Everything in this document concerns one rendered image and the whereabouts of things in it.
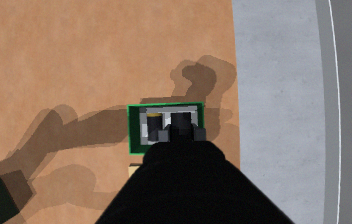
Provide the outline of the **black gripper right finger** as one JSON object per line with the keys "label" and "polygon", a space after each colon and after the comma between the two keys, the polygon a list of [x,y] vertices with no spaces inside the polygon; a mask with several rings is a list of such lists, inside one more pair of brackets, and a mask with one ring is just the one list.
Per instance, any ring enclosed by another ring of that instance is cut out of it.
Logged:
{"label": "black gripper right finger", "polygon": [[191,123],[191,138],[193,141],[206,141],[206,129]]}

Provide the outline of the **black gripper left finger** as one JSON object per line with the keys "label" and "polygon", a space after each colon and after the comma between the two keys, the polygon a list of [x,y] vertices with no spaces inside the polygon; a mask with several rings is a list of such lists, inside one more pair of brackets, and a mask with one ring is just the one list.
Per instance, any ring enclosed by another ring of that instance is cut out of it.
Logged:
{"label": "black gripper left finger", "polygon": [[171,142],[172,140],[172,126],[168,124],[164,129],[158,131],[159,142]]}

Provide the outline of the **black battery with yellow end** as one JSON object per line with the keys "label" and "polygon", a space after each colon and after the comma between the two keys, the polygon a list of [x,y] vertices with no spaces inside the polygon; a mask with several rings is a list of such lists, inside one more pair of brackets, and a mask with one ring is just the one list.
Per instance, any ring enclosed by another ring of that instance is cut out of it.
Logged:
{"label": "black battery with yellow end", "polygon": [[191,112],[171,113],[172,142],[192,141]]}
{"label": "black battery with yellow end", "polygon": [[159,141],[160,129],[162,129],[162,113],[147,113],[148,141]]}

